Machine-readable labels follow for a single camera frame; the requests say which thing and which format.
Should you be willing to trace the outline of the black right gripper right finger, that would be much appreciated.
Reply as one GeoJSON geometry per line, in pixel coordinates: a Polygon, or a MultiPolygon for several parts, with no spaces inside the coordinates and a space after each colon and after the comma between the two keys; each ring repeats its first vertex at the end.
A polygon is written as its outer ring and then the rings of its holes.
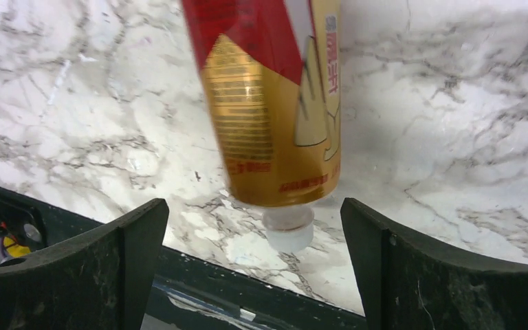
{"type": "Polygon", "coordinates": [[[340,217],[369,329],[528,329],[528,264],[455,247],[353,198],[340,217]]]}

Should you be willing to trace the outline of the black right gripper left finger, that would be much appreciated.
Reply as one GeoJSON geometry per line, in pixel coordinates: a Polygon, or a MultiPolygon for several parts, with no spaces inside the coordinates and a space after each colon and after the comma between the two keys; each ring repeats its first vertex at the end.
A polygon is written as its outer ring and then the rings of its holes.
{"type": "Polygon", "coordinates": [[[139,329],[168,205],[152,199],[107,224],[0,267],[0,329],[139,329]]]}

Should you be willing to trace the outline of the amber tea bottle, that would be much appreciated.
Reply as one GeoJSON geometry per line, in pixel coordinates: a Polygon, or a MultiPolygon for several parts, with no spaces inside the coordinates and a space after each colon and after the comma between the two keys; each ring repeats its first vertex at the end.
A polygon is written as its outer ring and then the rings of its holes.
{"type": "Polygon", "coordinates": [[[341,164],[339,1],[183,1],[231,195],[268,243],[305,249],[341,164]]]}

